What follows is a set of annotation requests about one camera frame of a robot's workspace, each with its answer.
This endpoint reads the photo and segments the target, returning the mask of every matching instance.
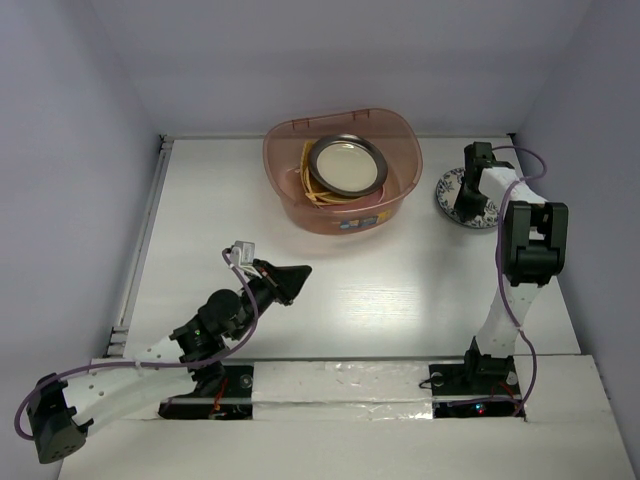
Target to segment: white wooden board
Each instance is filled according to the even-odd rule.
[[[397,216],[338,237],[306,232],[285,216],[264,172],[262,140],[177,140],[125,353],[188,321],[213,291],[237,288],[220,251],[248,240],[258,258],[314,271],[293,306],[267,311],[236,358],[462,355],[495,293],[496,232],[452,223],[435,205],[434,188],[440,175],[463,165],[463,148],[475,140],[510,144],[421,139],[422,178]],[[497,157],[518,165],[512,151]],[[532,306],[526,329],[540,353],[579,353],[555,279]],[[528,350],[519,342],[517,352]]]
[[[528,381],[530,359],[516,361]],[[296,368],[280,372],[293,381]],[[293,392],[272,378],[274,398]],[[528,422],[121,420],[68,457],[60,480],[634,478],[591,357],[540,358],[527,413]]]

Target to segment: label on container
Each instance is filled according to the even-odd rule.
[[[348,230],[351,228],[370,227],[371,225],[376,225],[388,220],[390,216],[391,216],[391,210],[385,210],[384,212],[380,212],[378,215],[372,215],[370,217],[365,217],[365,218],[358,218],[356,220],[345,220],[340,223],[340,229]]]

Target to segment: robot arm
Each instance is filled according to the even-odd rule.
[[[454,209],[462,221],[484,215],[489,199],[501,206],[496,264],[498,285],[487,320],[465,353],[464,365],[436,365],[434,395],[491,395],[500,382],[514,385],[516,339],[540,290],[564,266],[568,209],[550,203],[521,182],[513,166],[498,162],[490,143],[465,150],[465,174]],[[505,302],[519,322],[514,324]]]
[[[250,278],[240,292],[218,290],[184,326],[131,360],[107,364],[128,368],[96,369],[67,381],[53,380],[56,374],[42,378],[27,406],[40,463],[70,455],[87,436],[146,405],[193,391],[215,394],[225,379],[220,360],[248,340],[254,319],[273,302],[291,305],[311,273],[306,265],[274,267],[254,259],[253,250],[252,243],[236,242],[225,251],[230,266]],[[242,337],[227,350],[224,338]]]

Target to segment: small plate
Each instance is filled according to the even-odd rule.
[[[473,220],[463,222],[458,217],[458,214],[453,209],[458,197],[458,192],[462,186],[462,177],[464,177],[464,168],[454,168],[448,171],[436,185],[436,200],[442,211],[451,220],[459,225],[464,225],[469,228],[493,228],[498,225],[498,207],[491,201],[487,201],[487,206],[484,208],[484,217],[480,215],[476,216]]]

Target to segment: gray wall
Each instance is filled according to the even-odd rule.
[[[515,131],[589,0],[93,0],[156,127],[260,133],[386,106]]]
[[[639,19],[637,0],[594,0],[516,137],[549,162],[541,193],[569,205],[563,291],[638,474]]]
[[[0,65],[0,477],[53,479],[13,414],[104,347],[158,137],[88,2],[0,2]]]

